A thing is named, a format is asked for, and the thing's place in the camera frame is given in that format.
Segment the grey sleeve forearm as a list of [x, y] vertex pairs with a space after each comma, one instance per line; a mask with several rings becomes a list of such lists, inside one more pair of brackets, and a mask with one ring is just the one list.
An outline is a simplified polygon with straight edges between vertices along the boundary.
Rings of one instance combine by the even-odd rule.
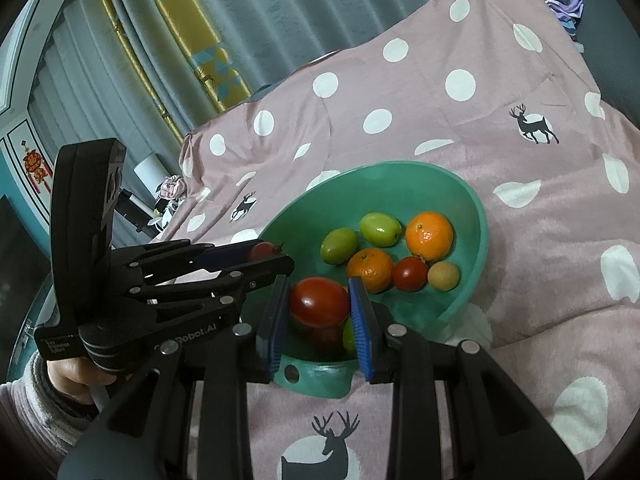
[[98, 416], [55, 390], [34, 353], [21, 378], [1, 386], [1, 455], [38, 479], [53, 479], [66, 454]]

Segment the person's left hand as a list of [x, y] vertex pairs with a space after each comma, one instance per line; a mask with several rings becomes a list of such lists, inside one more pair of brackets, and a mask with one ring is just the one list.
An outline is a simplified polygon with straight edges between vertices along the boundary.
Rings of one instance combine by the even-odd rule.
[[87, 358], [48, 361], [47, 373], [56, 391], [85, 405], [93, 404], [92, 388], [109, 386], [117, 379]]

